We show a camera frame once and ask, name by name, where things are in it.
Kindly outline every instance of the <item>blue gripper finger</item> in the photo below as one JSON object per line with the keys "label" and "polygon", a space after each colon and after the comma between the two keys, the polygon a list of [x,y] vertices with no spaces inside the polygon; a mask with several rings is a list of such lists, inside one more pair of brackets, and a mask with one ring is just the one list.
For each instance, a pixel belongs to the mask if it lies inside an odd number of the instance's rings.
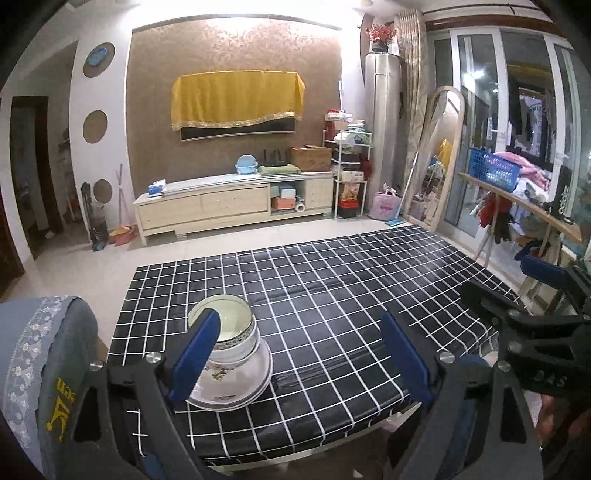
{"label": "blue gripper finger", "polygon": [[[434,400],[432,387],[437,375],[435,349],[425,343],[425,337],[418,338],[408,326],[399,325],[390,312],[383,313],[381,329],[388,353],[400,371],[411,398],[429,408]],[[431,368],[423,360],[425,355]]]}
{"label": "blue gripper finger", "polygon": [[204,309],[184,335],[189,336],[189,340],[170,372],[167,398],[173,403],[184,401],[191,395],[220,335],[219,314],[215,310]]}
{"label": "blue gripper finger", "polygon": [[524,275],[539,280],[556,290],[562,290],[566,286],[566,270],[545,262],[541,258],[527,255],[521,260],[521,271]]}

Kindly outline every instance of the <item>black checkered tablecloth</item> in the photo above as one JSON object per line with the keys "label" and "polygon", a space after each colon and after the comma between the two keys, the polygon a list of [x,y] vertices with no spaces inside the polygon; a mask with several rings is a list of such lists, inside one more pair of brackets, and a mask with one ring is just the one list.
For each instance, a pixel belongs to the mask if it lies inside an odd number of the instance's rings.
{"label": "black checkered tablecloth", "polygon": [[[279,457],[363,430],[409,403],[379,330],[384,309],[402,305],[437,350],[491,349],[492,331],[459,303],[475,278],[516,295],[437,234],[406,226],[359,235],[139,267],[129,286],[109,365],[163,351],[187,330],[206,296],[247,299],[273,354],[271,384],[240,410],[176,406],[177,424],[210,465]],[[129,428],[150,451],[135,403]]]}

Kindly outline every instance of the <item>blue plastic basket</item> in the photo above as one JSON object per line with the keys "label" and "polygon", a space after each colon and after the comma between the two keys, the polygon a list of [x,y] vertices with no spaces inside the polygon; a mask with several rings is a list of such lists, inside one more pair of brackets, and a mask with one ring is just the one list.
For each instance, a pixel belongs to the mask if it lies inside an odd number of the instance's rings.
{"label": "blue plastic basket", "polygon": [[241,156],[238,161],[236,162],[236,173],[239,175],[248,175],[251,173],[256,173],[258,163],[256,158],[252,155],[243,155]]}
{"label": "blue plastic basket", "polygon": [[508,192],[513,192],[519,179],[519,165],[492,153],[470,149],[470,176]]}

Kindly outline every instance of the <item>pink bag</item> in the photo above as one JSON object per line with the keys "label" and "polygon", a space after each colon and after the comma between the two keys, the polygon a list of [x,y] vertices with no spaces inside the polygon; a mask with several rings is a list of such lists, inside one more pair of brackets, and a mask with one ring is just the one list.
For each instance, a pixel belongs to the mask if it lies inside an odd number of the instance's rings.
{"label": "pink bag", "polygon": [[371,204],[369,216],[374,220],[382,220],[384,222],[394,220],[401,200],[402,199],[397,195],[376,193],[374,201]]}

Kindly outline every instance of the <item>cardboard box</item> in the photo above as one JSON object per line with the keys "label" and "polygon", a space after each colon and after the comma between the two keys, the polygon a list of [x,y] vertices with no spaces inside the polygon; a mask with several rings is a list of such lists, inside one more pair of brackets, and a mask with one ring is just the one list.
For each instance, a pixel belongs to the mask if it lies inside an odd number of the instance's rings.
{"label": "cardboard box", "polygon": [[334,129],[339,132],[341,130],[348,130],[349,123],[348,122],[333,122]]}
{"label": "cardboard box", "polygon": [[290,148],[291,163],[301,171],[330,171],[331,155],[331,149],[315,145]]}

